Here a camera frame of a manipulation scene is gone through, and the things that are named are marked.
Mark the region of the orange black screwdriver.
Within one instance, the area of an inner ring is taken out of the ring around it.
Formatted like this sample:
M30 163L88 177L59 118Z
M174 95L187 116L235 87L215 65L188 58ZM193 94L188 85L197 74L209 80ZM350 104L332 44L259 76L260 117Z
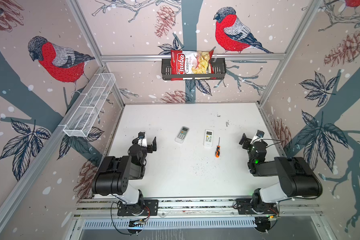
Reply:
M216 152L215 152L215 156L216 158L219 158L220 157L220 138L219 138L219 141L218 141L218 144L217 144L217 148L216 148Z

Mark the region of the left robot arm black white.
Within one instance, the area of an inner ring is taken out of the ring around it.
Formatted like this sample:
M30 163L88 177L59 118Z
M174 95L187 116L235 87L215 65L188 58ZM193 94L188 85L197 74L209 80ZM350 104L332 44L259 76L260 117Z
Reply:
M119 200L117 216L150 217L158 214L158 200L146 200L141 190L129 184L143 179L148 154L157 151L157 139L148 145L146 138L133 140L126 156L107 156L103 159L92 182L95 195L113 196Z

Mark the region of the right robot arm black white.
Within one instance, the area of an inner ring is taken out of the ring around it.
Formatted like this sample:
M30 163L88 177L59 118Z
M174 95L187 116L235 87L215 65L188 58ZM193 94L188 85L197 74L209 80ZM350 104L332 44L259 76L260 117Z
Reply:
M239 211L252 210L256 214L278 214L276 204L280 202L320 197L323 186L304 158L275 157L267 162L268 144L263 137L263 131L258 131L251 139L243 134L239 145L248 152L248 168L254 177L278 177L279 181L269 187L256 189L249 202L238 199L235 207Z

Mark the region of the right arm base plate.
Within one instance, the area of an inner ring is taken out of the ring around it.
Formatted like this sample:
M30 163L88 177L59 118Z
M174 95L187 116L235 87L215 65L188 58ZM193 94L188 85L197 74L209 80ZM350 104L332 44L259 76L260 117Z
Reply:
M250 198L236 199L233 208L239 215L278 215L277 204L267 204L263 202L254 202Z

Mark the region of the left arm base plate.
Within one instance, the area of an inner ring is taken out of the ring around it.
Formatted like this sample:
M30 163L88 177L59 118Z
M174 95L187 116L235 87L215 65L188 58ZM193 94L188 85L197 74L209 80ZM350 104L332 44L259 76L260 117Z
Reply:
M121 204L118 208L118 217L148 217L158 214L159 201L146 200L138 202L134 205Z

